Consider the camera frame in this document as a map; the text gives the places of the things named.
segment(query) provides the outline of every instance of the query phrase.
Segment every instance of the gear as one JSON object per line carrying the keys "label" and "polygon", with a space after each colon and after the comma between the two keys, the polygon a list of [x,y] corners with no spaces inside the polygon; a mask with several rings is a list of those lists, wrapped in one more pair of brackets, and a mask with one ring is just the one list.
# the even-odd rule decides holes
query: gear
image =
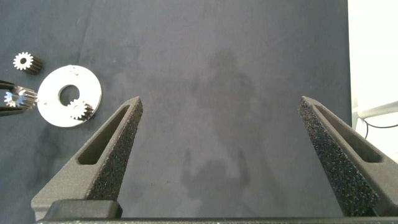
{"label": "gear", "polygon": [[38,73],[42,68],[41,60],[28,52],[16,55],[13,64],[18,70],[31,75]]}
{"label": "gear", "polygon": [[68,105],[71,111],[71,118],[85,121],[93,114],[93,108],[86,102],[80,100],[73,100]]}
{"label": "gear", "polygon": [[15,86],[12,91],[6,92],[4,102],[7,106],[32,109],[37,102],[37,94],[28,88]]}

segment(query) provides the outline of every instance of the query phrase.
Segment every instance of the gray plastic part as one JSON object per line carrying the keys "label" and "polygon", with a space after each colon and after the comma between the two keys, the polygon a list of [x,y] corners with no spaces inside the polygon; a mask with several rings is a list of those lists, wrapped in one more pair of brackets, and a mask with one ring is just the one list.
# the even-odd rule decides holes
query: gray plastic part
{"label": "gray plastic part", "polygon": [[321,103],[302,97],[300,115],[344,215],[398,215],[398,164]]}
{"label": "gray plastic part", "polygon": [[139,97],[125,102],[32,199],[36,220],[57,200],[116,201],[141,115]]}
{"label": "gray plastic part", "polygon": [[79,218],[120,218],[122,208],[110,200],[65,199],[54,202],[45,215],[45,220],[64,220]]}
{"label": "gray plastic part", "polygon": [[125,218],[120,220],[43,220],[36,224],[394,224],[397,217],[354,218]]}

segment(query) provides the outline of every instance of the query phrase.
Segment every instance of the gear teeth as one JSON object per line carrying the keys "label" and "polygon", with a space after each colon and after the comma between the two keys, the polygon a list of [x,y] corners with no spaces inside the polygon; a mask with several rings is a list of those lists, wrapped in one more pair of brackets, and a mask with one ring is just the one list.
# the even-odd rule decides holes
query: gear teeth
{"label": "gear teeth", "polygon": [[71,109],[71,118],[86,121],[93,115],[93,107],[85,101],[74,100],[68,107]]}
{"label": "gear teeth", "polygon": [[6,92],[4,102],[7,102],[7,106],[32,109],[37,102],[37,93],[25,87],[15,86],[11,92]]}
{"label": "gear teeth", "polygon": [[37,74],[43,66],[42,61],[28,52],[19,53],[14,59],[14,67],[27,74]]}

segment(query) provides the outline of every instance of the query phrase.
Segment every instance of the white wall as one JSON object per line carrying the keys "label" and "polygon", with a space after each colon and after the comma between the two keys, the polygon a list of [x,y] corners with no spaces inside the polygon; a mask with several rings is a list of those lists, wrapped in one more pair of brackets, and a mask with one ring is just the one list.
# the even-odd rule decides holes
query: white wall
{"label": "white wall", "polygon": [[[398,1],[349,0],[349,51],[353,127],[355,111],[398,101]],[[368,118],[376,126],[398,124],[398,113]],[[398,128],[369,127],[368,141],[398,161]]]}

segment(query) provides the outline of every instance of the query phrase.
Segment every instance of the fabric surface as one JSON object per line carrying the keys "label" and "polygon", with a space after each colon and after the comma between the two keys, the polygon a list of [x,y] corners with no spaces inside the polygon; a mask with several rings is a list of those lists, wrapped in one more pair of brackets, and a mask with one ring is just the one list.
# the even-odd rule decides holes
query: fabric surface
{"label": "fabric surface", "polygon": [[[1,223],[34,222],[32,197],[135,96],[124,217],[342,216],[297,110],[305,95],[351,122],[346,1],[9,0],[0,23],[0,79],[38,90],[81,65],[103,91],[74,128],[0,118]],[[39,75],[13,68],[25,51]]]}

